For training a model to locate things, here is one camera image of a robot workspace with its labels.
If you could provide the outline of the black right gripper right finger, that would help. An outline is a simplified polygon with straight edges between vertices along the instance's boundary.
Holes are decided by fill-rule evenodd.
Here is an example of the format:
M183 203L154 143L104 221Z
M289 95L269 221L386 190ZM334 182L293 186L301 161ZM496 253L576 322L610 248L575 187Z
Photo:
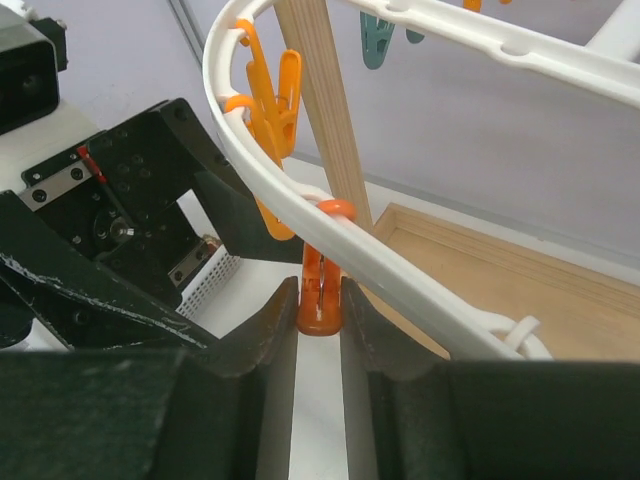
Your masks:
M352 479L635 479L634 363L446 360L341 286Z

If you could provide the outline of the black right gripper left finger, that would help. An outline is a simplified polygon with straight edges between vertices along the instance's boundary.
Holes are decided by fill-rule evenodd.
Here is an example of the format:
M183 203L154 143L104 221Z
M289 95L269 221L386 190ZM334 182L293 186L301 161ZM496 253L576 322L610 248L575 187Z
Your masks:
M5 353L5 479L284 479L298 281L211 356L183 350Z

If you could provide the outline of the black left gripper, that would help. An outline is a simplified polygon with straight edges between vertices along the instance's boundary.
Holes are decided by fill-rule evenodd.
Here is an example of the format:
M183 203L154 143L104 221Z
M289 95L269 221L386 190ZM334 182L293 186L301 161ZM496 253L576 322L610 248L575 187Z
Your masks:
M178 205L192 189L231 255L302 262L302 240L269 234L255 199L183 98L102 130L21 177L35 213L15 193L1 193L1 283L69 349L218 346L161 303L178 307L208 258Z

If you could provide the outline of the white plastic clip hanger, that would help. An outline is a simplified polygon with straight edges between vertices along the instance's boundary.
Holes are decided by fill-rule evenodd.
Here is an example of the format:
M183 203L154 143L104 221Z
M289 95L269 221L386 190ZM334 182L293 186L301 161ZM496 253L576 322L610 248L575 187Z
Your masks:
M289 177L289 147L266 152L232 85L266 1L230 1L207 35L202 73L223 151L250 191L304 241L376 296L394 323L453 359L635 360L639 264L555 242L438 197L366 183L322 1L277 2L288 48L303 57L306 110L329 189Z

